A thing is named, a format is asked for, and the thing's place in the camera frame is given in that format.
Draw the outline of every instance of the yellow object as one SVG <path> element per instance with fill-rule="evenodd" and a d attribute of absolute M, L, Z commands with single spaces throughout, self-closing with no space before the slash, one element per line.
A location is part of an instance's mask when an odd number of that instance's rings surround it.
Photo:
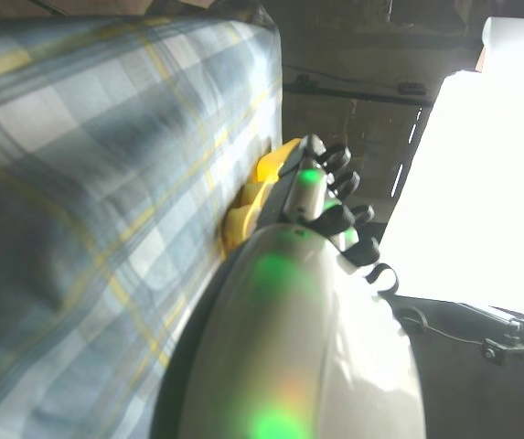
<path fill-rule="evenodd" d="M 223 221 L 223 245 L 226 252 L 247 240 L 255 229 L 256 221 L 268 198 L 278 172 L 300 139 L 293 139 L 280 148 L 264 155 L 253 169 L 250 181 L 241 190 L 240 204 L 230 209 Z"/>

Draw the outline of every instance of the black knob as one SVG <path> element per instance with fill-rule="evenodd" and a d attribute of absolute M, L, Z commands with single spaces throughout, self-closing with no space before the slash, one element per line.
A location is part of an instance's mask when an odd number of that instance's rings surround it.
<path fill-rule="evenodd" d="M 346 172 L 328 188 L 331 189 L 338 199 L 344 201 L 349 195 L 357 190 L 361 178 L 356 171 Z"/>
<path fill-rule="evenodd" d="M 323 236 L 338 235 L 353 227 L 355 216 L 351 210 L 342 204 L 337 204 L 325 210 L 320 217 L 305 224 L 306 227 Z"/>
<path fill-rule="evenodd" d="M 325 169 L 327 174 L 331 174 L 349 164 L 351 152 L 343 144 L 336 144 L 317 157 L 316 161 Z"/>
<path fill-rule="evenodd" d="M 359 239 L 359 242 L 343 252 L 356 267 L 372 265 L 380 258 L 380 247 L 375 238 Z"/>
<path fill-rule="evenodd" d="M 372 222 L 375 218 L 373 207 L 371 207 L 369 204 L 351 208 L 351 212 L 353 212 L 353 215 L 355 215 L 355 227 L 361 227 L 368 222 Z"/>

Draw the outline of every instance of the checkered fabric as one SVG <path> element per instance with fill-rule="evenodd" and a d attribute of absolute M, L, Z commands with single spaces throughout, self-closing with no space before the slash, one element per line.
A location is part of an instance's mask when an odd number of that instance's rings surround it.
<path fill-rule="evenodd" d="M 0 438 L 147 437 L 281 89 L 269 26 L 0 22 Z"/>

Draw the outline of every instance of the plaid tablecloth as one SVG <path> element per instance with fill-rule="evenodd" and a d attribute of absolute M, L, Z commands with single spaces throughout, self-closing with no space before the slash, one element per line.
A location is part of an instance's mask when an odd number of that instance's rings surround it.
<path fill-rule="evenodd" d="M 0 22 L 0 438 L 147 436 L 219 222 L 282 140 L 251 17 Z"/>

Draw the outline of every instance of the blue and white plaid cloth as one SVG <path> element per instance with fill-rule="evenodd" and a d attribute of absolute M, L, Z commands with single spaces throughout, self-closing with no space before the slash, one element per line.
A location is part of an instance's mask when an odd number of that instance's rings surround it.
<path fill-rule="evenodd" d="M 1 439 L 147 437 L 281 93 L 271 26 L 0 22 Z"/>

